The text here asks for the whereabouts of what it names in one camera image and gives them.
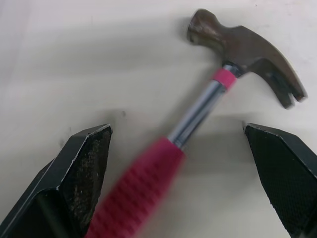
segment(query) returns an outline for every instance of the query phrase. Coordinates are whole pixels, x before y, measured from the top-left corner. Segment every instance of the ribbed grip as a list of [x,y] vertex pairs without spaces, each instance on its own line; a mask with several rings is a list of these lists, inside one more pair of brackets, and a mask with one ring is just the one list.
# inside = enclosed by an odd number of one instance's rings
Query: ribbed grip
[[184,153],[162,138],[128,168],[96,209],[86,238],[130,238],[170,187]]

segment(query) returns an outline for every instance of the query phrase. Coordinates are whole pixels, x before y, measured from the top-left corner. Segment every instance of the white surface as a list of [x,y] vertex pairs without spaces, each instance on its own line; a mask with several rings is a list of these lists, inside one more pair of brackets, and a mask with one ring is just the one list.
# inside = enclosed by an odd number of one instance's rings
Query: white surface
[[182,34],[197,8],[272,42],[308,100],[283,109],[254,74],[219,103],[143,238],[287,238],[241,121],[278,127],[317,152],[315,0],[1,0],[0,220],[70,135],[113,127],[103,194],[181,117],[219,66]]

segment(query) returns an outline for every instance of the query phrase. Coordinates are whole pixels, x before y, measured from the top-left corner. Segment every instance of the hammer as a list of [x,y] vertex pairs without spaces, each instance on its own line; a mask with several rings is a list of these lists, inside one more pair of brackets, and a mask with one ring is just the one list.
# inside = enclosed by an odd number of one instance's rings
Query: hammer
[[251,71],[264,78],[281,104],[292,105],[306,93],[282,54],[245,27],[226,28],[216,17],[198,10],[190,22],[188,39],[217,50],[223,67],[168,137],[141,153],[95,212],[86,238],[130,238],[139,230],[168,191],[184,161],[183,146],[237,77]]

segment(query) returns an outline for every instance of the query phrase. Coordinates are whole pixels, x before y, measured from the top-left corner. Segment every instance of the pink grip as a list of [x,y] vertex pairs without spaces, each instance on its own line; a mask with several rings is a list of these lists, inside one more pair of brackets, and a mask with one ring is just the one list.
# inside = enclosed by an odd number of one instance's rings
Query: pink grip
[[227,90],[236,81],[236,77],[228,70],[221,68],[213,76],[213,80],[221,83]]
[[96,209],[85,238],[132,237],[155,211],[183,160],[183,151],[167,138],[154,143]]

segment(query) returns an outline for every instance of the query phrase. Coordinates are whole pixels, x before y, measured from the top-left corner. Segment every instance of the hammer handle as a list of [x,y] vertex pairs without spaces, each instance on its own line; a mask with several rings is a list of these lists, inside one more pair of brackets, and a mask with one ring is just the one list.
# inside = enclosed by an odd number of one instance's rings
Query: hammer handle
[[196,103],[167,137],[177,147],[182,148],[185,145],[195,129],[214,109],[216,103],[235,82],[236,78],[234,74],[228,69],[230,69],[230,66],[225,65],[224,68],[216,72],[213,80],[197,99]]

